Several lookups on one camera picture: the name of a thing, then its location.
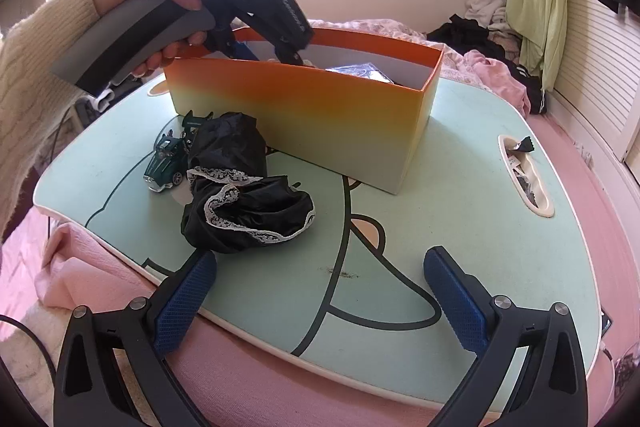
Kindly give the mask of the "black lace-trimmed garment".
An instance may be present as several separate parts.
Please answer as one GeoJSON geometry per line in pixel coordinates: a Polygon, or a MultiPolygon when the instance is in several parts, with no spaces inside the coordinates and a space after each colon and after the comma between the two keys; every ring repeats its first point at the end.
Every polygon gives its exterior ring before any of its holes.
{"type": "Polygon", "coordinates": [[[314,222],[311,196],[269,176],[267,144],[243,113],[209,119],[194,135],[181,233],[195,248],[232,255],[296,239],[314,222]]]}

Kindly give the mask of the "pink bed sheet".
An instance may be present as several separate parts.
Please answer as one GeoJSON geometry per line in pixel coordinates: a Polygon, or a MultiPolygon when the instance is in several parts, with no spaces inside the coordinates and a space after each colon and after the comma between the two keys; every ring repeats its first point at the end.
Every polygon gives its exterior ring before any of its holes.
{"type": "MultiPolygon", "coordinates": [[[[548,117],[530,123],[575,207],[612,319],[588,379],[589,417],[596,421],[611,404],[614,364],[638,346],[637,271],[610,201],[570,138],[548,117]]],[[[65,228],[48,242],[46,230],[46,218],[32,210],[2,247],[1,311],[57,355],[70,309],[81,299],[118,308],[151,286],[85,233],[65,228]]],[[[204,415],[224,426],[423,426],[432,417],[423,407],[307,372],[204,319],[195,321],[169,364],[204,415]]]]}

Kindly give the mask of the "orange gradient storage box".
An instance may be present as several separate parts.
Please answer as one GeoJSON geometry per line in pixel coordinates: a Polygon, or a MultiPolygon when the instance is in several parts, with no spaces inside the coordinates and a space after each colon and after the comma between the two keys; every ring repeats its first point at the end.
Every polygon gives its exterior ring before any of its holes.
{"type": "Polygon", "coordinates": [[[178,114],[244,113],[276,150],[399,192],[430,117],[442,48],[318,28],[295,66],[253,29],[234,34],[255,60],[197,48],[166,68],[178,114]]]}

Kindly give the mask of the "green toy car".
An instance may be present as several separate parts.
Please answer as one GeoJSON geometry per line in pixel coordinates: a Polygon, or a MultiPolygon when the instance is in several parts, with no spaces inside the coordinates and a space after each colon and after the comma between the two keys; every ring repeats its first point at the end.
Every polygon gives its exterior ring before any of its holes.
{"type": "Polygon", "coordinates": [[[195,116],[190,110],[182,117],[179,132],[168,129],[160,135],[154,143],[152,158],[143,175],[143,180],[150,191],[162,193],[182,183],[186,177],[188,156],[195,135],[198,129],[213,116],[213,112],[209,112],[204,117],[195,116]]]}

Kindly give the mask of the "mint cartoon lap table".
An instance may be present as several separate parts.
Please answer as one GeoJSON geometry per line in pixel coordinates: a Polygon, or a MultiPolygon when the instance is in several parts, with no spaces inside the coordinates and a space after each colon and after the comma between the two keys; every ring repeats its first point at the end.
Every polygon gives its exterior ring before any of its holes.
{"type": "MultiPolygon", "coordinates": [[[[34,203],[85,227],[152,282],[181,267],[186,185],[153,193],[143,173],[157,138],[178,130],[169,95],[140,89],[58,155],[34,203]]],[[[601,339],[600,298],[584,234],[546,152],[532,163],[554,208],[530,210],[502,144],[530,128],[502,98],[447,79],[400,191],[390,195],[308,162],[268,157],[314,200],[303,235],[223,255],[201,314],[228,332],[338,383],[427,407],[445,402],[473,362],[425,282],[428,248],[442,246],[491,295],[522,308],[565,303],[585,367],[601,339]]]]}

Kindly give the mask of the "pink crumpled blanket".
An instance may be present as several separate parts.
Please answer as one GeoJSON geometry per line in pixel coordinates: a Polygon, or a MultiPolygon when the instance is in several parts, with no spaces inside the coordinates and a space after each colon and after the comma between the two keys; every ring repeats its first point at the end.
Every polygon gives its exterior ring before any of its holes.
{"type": "Polygon", "coordinates": [[[332,23],[327,20],[311,20],[313,28],[346,29],[366,34],[409,41],[422,46],[430,46],[444,52],[442,75],[450,80],[464,83],[484,91],[490,91],[503,98],[518,110],[524,118],[533,115],[535,104],[527,93],[524,83],[518,81],[509,66],[496,58],[489,58],[480,51],[472,50],[460,54],[445,43],[428,41],[424,35],[397,20],[350,20],[332,23]]]}

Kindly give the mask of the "black clothes pile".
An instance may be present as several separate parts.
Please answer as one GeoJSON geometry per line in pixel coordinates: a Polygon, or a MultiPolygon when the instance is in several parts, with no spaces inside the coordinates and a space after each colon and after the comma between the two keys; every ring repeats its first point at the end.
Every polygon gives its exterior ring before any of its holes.
{"type": "Polygon", "coordinates": [[[490,38],[488,28],[480,26],[476,20],[468,20],[459,15],[451,15],[449,22],[425,35],[428,40],[446,43],[451,49],[460,54],[477,51],[487,60],[497,60],[509,69],[511,77],[526,89],[527,100],[530,104],[529,112],[544,114],[547,112],[546,99],[542,91],[539,77],[530,75],[524,65],[513,62],[508,57],[506,49],[490,38]]]}

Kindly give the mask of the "items in table slot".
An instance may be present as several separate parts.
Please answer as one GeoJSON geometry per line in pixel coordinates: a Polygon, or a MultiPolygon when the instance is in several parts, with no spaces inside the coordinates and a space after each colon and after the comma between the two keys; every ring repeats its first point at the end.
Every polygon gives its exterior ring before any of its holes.
{"type": "Polygon", "coordinates": [[[504,167],[524,205],[539,217],[552,218],[555,209],[535,165],[533,139],[526,136],[518,141],[512,136],[500,134],[498,147],[504,167]]]}

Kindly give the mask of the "white clothes pile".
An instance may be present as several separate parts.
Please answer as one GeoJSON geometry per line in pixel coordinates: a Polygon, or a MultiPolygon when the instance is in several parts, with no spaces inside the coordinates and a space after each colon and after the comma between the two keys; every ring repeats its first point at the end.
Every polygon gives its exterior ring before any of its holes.
{"type": "Polygon", "coordinates": [[[480,27],[490,31],[507,31],[506,2],[504,0],[468,0],[464,17],[475,20],[480,27]]]}

